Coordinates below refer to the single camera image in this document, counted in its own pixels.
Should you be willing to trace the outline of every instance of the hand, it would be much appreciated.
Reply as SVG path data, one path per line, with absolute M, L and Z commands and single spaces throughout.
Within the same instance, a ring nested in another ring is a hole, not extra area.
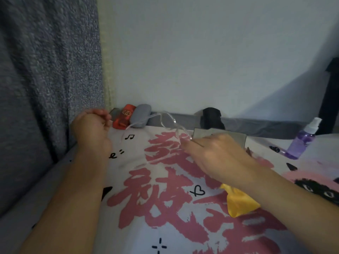
M 261 168 L 228 134 L 183 141 L 181 147 L 210 177 L 239 189 Z
M 112 127 L 111 118 L 104 109 L 90 109 L 80 113 L 71 124 L 79 149 L 100 150 L 109 156 L 112 143 L 107 138 L 107 133 Z

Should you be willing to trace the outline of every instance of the spray bottle cap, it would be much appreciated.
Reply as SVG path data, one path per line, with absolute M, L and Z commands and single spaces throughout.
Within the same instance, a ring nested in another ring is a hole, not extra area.
M 304 128 L 304 131 L 309 134 L 315 134 L 319 129 L 319 124 L 321 121 L 321 118 L 315 117 L 313 121 Z

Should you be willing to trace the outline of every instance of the purple spray bottle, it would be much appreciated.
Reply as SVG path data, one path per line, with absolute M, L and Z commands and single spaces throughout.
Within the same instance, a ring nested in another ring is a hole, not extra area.
M 287 149 L 285 156 L 290 159 L 299 159 L 301 154 L 306 150 L 307 146 L 315 138 L 315 133 L 319 129 L 321 118 L 315 117 L 303 130 L 301 130 L 296 138 Z

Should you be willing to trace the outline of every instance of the left hand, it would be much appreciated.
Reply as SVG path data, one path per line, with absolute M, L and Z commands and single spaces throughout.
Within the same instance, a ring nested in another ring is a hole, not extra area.
M 79 149 L 100 150 L 109 156 L 112 143 L 107 133 L 112 127 L 111 119 L 105 109 L 89 109 L 80 113 L 71 124 Z

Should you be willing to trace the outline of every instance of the red package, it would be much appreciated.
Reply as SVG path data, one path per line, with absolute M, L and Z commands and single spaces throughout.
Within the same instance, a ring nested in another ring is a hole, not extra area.
M 133 111 L 135 110 L 136 106 L 132 104 L 127 104 L 122 111 L 120 112 L 120 115 L 116 120 L 113 122 L 113 128 L 115 129 L 126 129 L 129 126 L 129 119 L 133 114 Z

